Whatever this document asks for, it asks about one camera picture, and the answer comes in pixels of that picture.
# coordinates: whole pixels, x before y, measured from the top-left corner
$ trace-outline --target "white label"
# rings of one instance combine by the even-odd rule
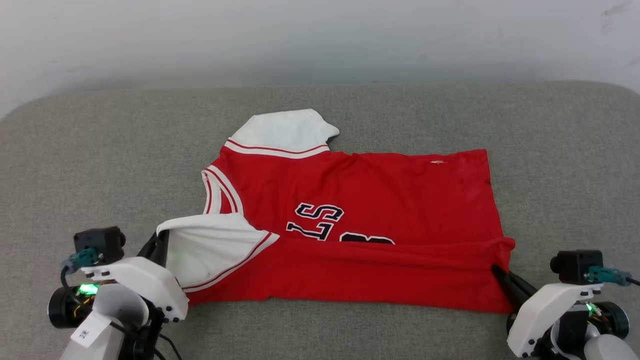
[[[88,348],[110,323],[110,318],[92,311],[71,335],[71,340]]]

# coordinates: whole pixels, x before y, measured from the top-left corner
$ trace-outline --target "gray table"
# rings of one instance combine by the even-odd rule
[[[119,225],[135,255],[155,226],[202,212],[200,171],[254,114],[313,108],[335,151],[492,152],[513,271],[556,282],[559,250],[593,248],[640,277],[640,97],[599,83],[105,91],[31,102],[0,122],[1,359],[57,359],[49,325],[71,236]],[[640,288],[606,286],[640,323]],[[511,359],[504,316],[387,304],[206,304],[170,324],[185,360]],[[640,353],[640,330],[628,338]],[[168,359],[170,348],[161,343]]]

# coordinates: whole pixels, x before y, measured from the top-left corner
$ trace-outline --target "basketball jersey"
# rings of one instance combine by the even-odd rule
[[[167,267],[191,304],[269,297],[508,312],[485,150],[332,152],[314,110],[257,115],[202,172],[204,215],[175,219]]]

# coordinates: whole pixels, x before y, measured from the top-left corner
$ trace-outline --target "green light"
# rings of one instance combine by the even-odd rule
[[[85,295],[95,295],[98,292],[98,286],[95,284],[82,284],[78,292]]]

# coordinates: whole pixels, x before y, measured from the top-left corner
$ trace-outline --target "jersey lettering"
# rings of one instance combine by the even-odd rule
[[[343,216],[344,211],[334,205],[320,205],[314,210],[314,206],[301,202],[296,209],[296,214],[303,218],[319,218],[323,220],[338,221]]]
[[[325,241],[327,239],[332,227],[333,224],[329,222],[321,222],[316,226],[316,228],[320,229],[320,231],[309,231],[304,230],[300,225],[293,222],[287,223],[287,231],[298,231],[304,236],[307,236],[309,238],[316,238],[320,241]]]
[[[395,245],[393,240],[390,238],[384,238],[382,236],[366,236],[363,234],[356,233],[343,233],[340,235],[340,241],[354,241],[359,243],[380,243],[380,244],[392,244]]]

